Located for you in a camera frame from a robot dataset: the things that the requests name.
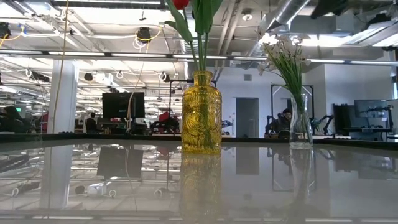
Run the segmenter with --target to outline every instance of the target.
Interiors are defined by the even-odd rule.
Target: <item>yellow glass vase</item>
[[[221,92],[211,86],[211,72],[193,74],[194,85],[182,98],[182,151],[221,153]]]
[[[186,224],[214,224],[221,210],[221,155],[183,154],[180,214]]]

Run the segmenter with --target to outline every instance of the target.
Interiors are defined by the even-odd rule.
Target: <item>tulip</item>
[[[173,0],[173,4],[177,10],[182,10],[189,4],[189,0]]]

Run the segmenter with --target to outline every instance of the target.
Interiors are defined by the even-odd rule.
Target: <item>glass table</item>
[[[398,152],[77,139],[0,144],[0,223],[398,223]]]

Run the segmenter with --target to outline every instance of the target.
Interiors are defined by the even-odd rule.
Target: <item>white pillar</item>
[[[49,125],[47,128],[47,133],[49,134],[56,134],[62,131],[73,131],[75,127],[76,94],[79,78],[79,69],[77,68],[74,61],[64,61],[61,85],[58,90],[60,70],[61,61],[54,60],[50,91],[51,97]]]
[[[64,61],[62,77],[60,77],[60,70],[61,61],[54,60],[47,133],[74,130],[79,69],[75,62]],[[41,208],[63,209],[67,206],[72,151],[72,145],[45,149],[43,180],[40,190]]]

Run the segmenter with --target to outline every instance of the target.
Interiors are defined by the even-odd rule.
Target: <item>doorway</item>
[[[259,99],[236,99],[236,137],[259,137]]]

